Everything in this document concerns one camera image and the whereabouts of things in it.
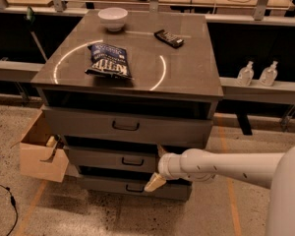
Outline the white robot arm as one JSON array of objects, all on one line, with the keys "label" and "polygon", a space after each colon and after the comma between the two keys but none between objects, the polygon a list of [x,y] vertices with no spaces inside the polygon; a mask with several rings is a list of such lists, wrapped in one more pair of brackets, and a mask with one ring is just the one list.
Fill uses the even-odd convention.
[{"label": "white robot arm", "polygon": [[159,148],[160,160],[145,190],[168,180],[205,181],[220,175],[270,189],[265,236],[295,236],[295,147],[277,153],[212,153],[189,148],[181,154]]}]

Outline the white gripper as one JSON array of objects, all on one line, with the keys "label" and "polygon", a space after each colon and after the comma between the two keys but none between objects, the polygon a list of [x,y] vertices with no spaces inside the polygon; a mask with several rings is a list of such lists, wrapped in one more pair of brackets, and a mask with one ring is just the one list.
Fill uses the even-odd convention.
[{"label": "white gripper", "polygon": [[166,183],[166,180],[176,180],[184,177],[181,169],[181,156],[176,153],[167,153],[165,148],[157,145],[158,156],[161,159],[158,162],[158,172],[154,172],[145,185],[146,192],[153,192]]}]

